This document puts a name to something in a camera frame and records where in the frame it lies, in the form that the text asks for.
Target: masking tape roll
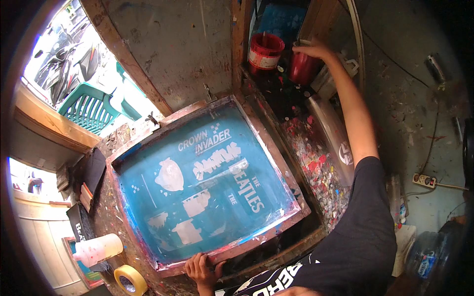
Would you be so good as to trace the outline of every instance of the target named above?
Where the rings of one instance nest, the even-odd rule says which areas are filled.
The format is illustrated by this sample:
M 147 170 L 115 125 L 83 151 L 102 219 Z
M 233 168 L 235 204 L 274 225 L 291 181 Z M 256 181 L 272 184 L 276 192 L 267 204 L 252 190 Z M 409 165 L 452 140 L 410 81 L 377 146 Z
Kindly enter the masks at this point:
M 143 276 L 130 265 L 122 265 L 114 270 L 114 277 L 118 285 L 130 296 L 142 296 L 147 290 Z

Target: power strip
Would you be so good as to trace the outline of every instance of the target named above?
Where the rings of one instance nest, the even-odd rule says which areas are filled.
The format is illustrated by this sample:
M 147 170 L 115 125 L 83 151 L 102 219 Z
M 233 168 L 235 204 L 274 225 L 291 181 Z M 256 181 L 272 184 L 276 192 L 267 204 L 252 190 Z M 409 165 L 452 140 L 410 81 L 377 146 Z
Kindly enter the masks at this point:
M 413 178 L 411 181 L 415 184 L 425 186 L 428 188 L 434 188 L 436 187 L 436 178 L 435 177 L 430 177 L 427 175 L 421 175 L 418 173 L 413 174 Z

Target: black t-shirt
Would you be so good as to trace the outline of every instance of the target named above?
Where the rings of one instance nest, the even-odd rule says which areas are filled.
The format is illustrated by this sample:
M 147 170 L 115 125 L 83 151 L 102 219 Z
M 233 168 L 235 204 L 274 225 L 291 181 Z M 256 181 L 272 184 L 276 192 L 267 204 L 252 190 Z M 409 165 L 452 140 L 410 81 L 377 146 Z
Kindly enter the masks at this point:
M 326 296 L 383 295 L 397 243 L 380 160 L 362 159 L 351 198 L 334 230 L 297 264 L 267 270 L 244 283 L 236 296 L 271 296 L 306 287 Z

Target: blue emulsion screen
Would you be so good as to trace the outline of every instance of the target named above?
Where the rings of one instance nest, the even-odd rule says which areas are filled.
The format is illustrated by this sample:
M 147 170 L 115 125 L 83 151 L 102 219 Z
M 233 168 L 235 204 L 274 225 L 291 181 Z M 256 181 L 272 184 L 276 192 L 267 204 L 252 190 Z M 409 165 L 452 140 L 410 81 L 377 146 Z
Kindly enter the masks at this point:
M 170 132 L 127 157 L 118 174 L 129 222 L 164 264 L 248 237 L 293 209 L 235 106 Z

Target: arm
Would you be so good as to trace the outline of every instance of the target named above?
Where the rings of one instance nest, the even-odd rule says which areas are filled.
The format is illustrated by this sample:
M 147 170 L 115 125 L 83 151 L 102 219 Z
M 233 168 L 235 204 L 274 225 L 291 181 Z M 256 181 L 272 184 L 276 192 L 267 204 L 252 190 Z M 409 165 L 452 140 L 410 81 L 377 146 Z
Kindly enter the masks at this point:
M 219 278 L 222 277 L 222 265 L 225 261 L 216 265 L 216 270 L 211 272 L 207 265 L 207 254 L 197 253 L 189 258 L 184 265 L 186 273 L 198 285 L 200 296 L 215 296 L 214 286 Z
M 341 101 L 347 136 L 349 137 L 352 156 L 354 157 L 354 167 L 364 157 L 374 156 L 379 158 L 374 126 L 372 125 L 369 110 L 364 103 L 362 95 L 336 54 L 319 41 L 315 42 L 315 45 L 311 47 L 293 47 L 293 51 L 320 58 L 328 66 L 336 83 L 337 93 Z

